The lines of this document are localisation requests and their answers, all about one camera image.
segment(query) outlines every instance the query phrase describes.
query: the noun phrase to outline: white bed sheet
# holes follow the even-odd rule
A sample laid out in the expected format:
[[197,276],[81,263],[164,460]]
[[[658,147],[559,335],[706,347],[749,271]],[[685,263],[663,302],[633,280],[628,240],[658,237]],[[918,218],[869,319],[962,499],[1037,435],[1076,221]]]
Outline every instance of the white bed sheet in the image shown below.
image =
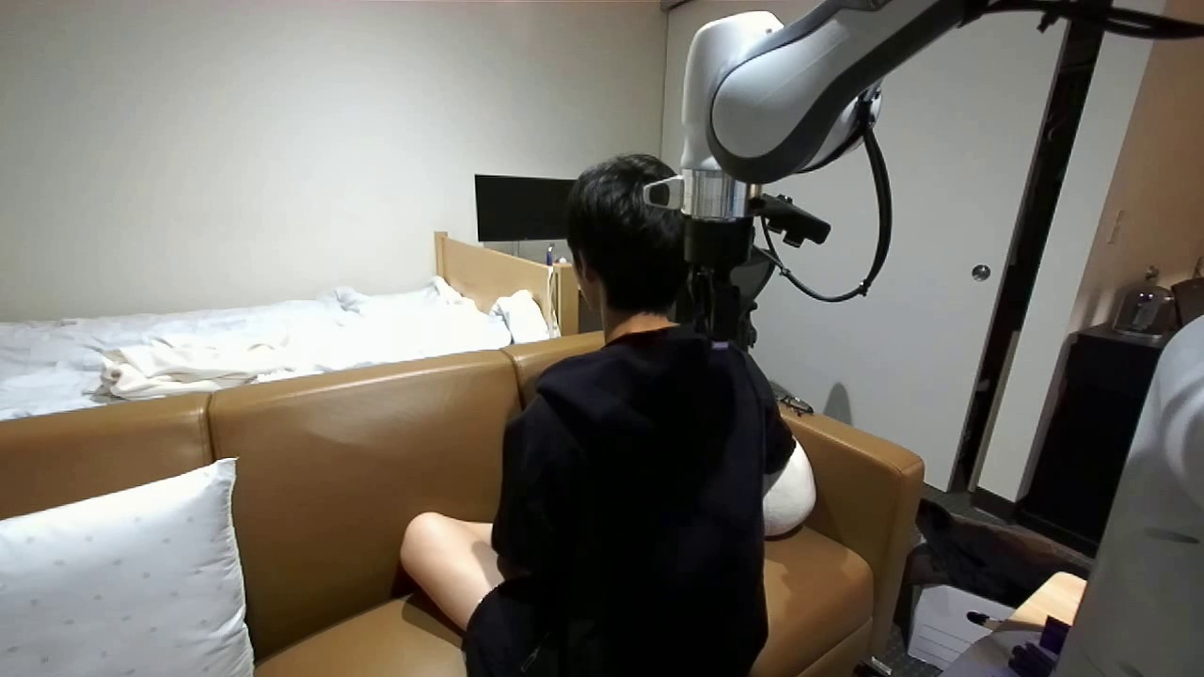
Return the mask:
[[0,324],[0,423],[549,339],[535,315],[529,295],[477,310],[431,280],[401,295]]

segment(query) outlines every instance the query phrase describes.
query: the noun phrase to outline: computer monitor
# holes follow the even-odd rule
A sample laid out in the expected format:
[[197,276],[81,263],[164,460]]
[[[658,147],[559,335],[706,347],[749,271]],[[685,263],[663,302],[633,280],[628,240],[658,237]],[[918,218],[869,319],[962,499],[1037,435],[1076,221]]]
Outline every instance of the computer monitor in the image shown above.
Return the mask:
[[572,181],[477,172],[477,240],[564,240]]

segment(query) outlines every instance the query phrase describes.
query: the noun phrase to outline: sofa backrest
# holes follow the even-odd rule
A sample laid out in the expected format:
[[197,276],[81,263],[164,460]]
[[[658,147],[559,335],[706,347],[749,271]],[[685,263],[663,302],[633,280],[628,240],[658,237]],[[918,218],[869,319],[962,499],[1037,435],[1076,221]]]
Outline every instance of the sofa backrest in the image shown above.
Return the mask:
[[500,351],[217,390],[256,655],[400,596],[418,510],[494,518],[514,410]]
[[207,399],[122,404],[0,424],[0,518],[212,464]]

